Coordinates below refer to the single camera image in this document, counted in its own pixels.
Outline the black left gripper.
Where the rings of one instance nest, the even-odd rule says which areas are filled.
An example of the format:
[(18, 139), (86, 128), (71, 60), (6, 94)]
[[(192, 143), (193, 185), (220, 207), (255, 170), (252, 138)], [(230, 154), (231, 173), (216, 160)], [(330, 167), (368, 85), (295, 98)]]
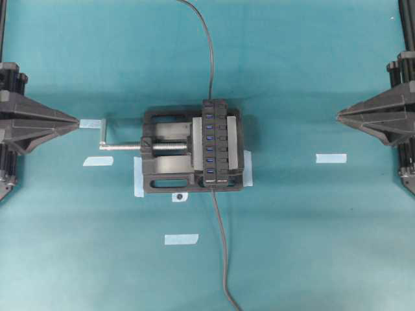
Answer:
[(13, 62), (1, 62), (1, 119), (23, 119), (57, 122), (1, 123), (1, 200), (17, 181), (18, 154), (31, 153), (39, 145), (79, 129), (79, 120), (23, 96), (28, 76), (19, 72)]

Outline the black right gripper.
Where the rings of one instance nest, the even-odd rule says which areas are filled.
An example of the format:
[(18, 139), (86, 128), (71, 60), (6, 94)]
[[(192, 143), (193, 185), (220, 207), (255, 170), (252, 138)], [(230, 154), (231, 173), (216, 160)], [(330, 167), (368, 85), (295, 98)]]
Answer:
[(403, 186), (414, 194), (414, 130), (399, 129), (388, 122), (381, 125), (350, 119), (355, 115), (389, 112), (394, 108), (404, 108), (405, 104), (414, 103), (414, 87), (395, 87), (414, 81), (414, 51), (399, 53), (397, 60), (390, 62), (386, 70), (393, 88), (341, 110), (337, 114), (337, 120), (343, 125), (374, 136), (385, 146), (397, 146), (398, 175)]

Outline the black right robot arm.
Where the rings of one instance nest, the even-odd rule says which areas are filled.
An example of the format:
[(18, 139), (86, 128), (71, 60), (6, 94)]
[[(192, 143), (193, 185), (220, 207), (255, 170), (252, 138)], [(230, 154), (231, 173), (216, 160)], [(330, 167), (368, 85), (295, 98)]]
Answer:
[(398, 175), (414, 193), (414, 1), (398, 6), (405, 50), (386, 66), (390, 89), (338, 112), (337, 120), (397, 148)]

